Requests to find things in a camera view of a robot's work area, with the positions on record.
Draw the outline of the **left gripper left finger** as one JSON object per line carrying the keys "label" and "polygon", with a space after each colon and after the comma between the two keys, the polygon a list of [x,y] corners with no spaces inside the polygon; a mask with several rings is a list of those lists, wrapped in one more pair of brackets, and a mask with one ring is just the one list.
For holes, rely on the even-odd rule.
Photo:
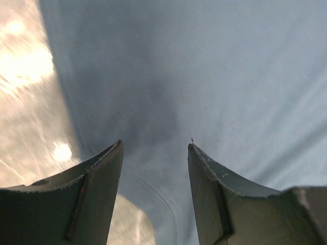
{"label": "left gripper left finger", "polygon": [[106,244],[123,163],[118,141],[29,186],[1,189],[1,244]]}

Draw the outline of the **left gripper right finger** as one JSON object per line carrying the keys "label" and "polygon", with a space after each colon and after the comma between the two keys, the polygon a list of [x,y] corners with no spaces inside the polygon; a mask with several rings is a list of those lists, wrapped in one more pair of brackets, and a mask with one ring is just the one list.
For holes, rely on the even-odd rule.
{"label": "left gripper right finger", "polygon": [[254,183],[188,147],[200,244],[326,244],[326,187]]}

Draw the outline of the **blue-grey t-shirt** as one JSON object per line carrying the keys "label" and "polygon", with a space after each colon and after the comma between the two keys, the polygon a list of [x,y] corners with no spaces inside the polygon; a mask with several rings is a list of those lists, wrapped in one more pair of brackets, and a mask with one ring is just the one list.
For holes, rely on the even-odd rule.
{"label": "blue-grey t-shirt", "polygon": [[122,140],[119,193],[197,244],[191,140],[241,176],[326,184],[326,1],[41,1],[82,160]]}

